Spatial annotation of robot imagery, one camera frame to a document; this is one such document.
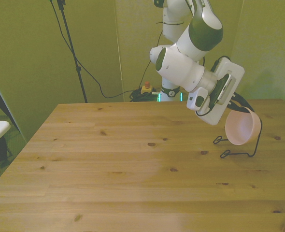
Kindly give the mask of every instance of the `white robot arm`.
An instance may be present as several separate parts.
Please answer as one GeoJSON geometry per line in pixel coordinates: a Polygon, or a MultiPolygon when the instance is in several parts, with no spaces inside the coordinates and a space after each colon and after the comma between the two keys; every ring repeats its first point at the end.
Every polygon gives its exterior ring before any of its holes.
{"type": "Polygon", "coordinates": [[[152,48],[151,61],[156,64],[164,84],[168,80],[172,87],[182,86],[189,92],[189,109],[196,111],[205,122],[216,125],[244,74],[241,66],[227,58],[220,60],[215,72],[198,64],[221,42],[220,20],[208,0],[154,0],[154,4],[164,7],[163,34],[174,44],[152,48]],[[180,24],[189,13],[193,18],[181,32],[180,24]]]}

